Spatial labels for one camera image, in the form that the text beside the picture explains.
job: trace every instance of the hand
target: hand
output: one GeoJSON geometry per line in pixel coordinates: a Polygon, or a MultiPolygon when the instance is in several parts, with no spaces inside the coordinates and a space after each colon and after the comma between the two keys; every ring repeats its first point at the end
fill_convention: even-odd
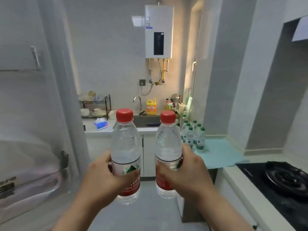
{"type": "Polygon", "coordinates": [[[218,192],[203,159],[194,154],[186,143],[183,144],[182,154],[183,164],[177,171],[171,170],[159,161],[156,164],[156,170],[179,195],[198,205],[201,200],[218,192]]]}
{"type": "Polygon", "coordinates": [[[75,198],[75,202],[81,204],[83,208],[99,212],[137,179],[139,170],[121,176],[113,175],[108,168],[110,161],[108,149],[96,161],[89,164],[88,172],[75,198]]]}

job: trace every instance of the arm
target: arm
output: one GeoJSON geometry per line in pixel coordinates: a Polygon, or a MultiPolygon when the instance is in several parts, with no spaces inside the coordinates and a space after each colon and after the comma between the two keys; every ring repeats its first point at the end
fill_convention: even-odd
{"type": "Polygon", "coordinates": [[[138,170],[114,176],[108,168],[110,161],[110,152],[107,150],[89,164],[88,172],[72,205],[52,231],[86,231],[98,212],[137,179],[138,170]]]}
{"type": "Polygon", "coordinates": [[[203,159],[183,144],[183,164],[172,171],[158,162],[156,170],[185,199],[194,204],[215,231],[253,231],[251,225],[213,185],[203,159]]]}

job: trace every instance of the gray floor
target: gray floor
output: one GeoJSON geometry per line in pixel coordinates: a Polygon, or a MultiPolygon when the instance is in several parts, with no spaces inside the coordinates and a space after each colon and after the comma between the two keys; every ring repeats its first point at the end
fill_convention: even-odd
{"type": "Polygon", "coordinates": [[[161,198],[154,181],[141,182],[138,200],[128,206],[116,201],[104,208],[89,231],[208,231],[205,223],[182,223],[175,199],[161,198]]]}

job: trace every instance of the teal cloth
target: teal cloth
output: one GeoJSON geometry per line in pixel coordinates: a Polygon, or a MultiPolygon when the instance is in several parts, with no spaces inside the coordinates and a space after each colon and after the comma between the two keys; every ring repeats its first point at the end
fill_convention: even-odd
{"type": "Polygon", "coordinates": [[[224,168],[237,163],[247,163],[249,160],[235,150],[226,139],[206,139],[205,149],[193,148],[195,154],[201,156],[208,169],[224,168]]]}

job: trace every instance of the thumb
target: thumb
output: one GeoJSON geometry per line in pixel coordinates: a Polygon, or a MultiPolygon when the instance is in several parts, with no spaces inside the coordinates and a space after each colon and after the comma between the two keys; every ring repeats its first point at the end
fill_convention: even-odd
{"type": "Polygon", "coordinates": [[[117,176],[118,185],[121,189],[129,187],[140,175],[140,169],[135,169],[125,175],[117,176]]]}
{"type": "Polygon", "coordinates": [[[168,182],[172,182],[176,174],[175,171],[159,161],[156,162],[156,173],[168,182]]]}

